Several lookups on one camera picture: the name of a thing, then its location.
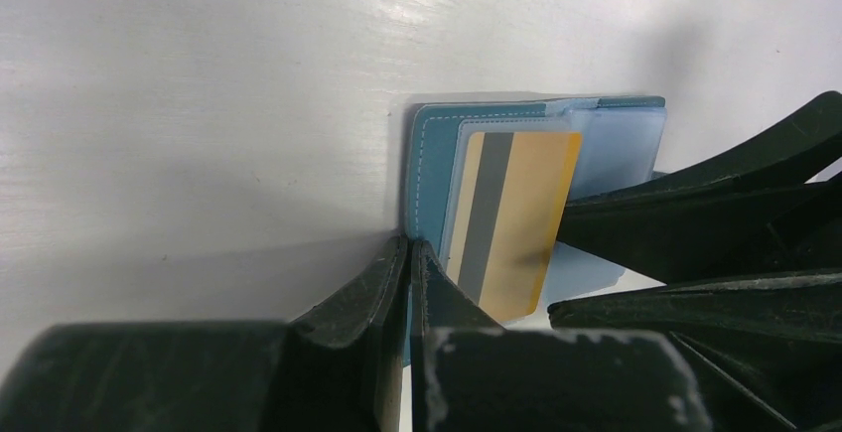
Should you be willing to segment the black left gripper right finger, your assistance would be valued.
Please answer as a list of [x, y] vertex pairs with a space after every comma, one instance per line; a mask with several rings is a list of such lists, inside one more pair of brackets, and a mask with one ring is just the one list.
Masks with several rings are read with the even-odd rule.
[[708, 431], [689, 364], [658, 333], [510, 330], [412, 244], [416, 431]]

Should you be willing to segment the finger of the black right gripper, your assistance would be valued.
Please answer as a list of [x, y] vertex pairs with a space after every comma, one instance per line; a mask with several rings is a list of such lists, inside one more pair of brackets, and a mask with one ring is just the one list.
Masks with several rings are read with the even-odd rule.
[[827, 91], [706, 161], [570, 202], [560, 242], [664, 283], [835, 268], [841, 95]]
[[841, 428], [841, 272], [801, 270], [557, 302], [553, 329], [661, 333], [716, 431]]

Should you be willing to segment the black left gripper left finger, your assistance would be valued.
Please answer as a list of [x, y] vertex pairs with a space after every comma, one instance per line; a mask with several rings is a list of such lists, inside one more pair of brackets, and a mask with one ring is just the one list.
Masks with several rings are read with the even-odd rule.
[[5, 431], [395, 431], [408, 241], [292, 322], [63, 324], [1, 386]]

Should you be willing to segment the blue leather card holder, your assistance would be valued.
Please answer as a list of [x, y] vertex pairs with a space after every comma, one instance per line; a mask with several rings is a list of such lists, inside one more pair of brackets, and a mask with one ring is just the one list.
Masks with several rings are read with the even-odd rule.
[[515, 323], [546, 301], [569, 202], [648, 181], [666, 113], [653, 95], [417, 103], [404, 231], [484, 313]]

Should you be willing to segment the yellow credit card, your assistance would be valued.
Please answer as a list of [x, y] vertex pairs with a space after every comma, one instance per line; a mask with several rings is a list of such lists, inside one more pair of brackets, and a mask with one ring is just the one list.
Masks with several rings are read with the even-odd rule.
[[448, 277], [501, 323], [533, 313], [572, 184], [577, 132], [480, 131], [468, 138]]

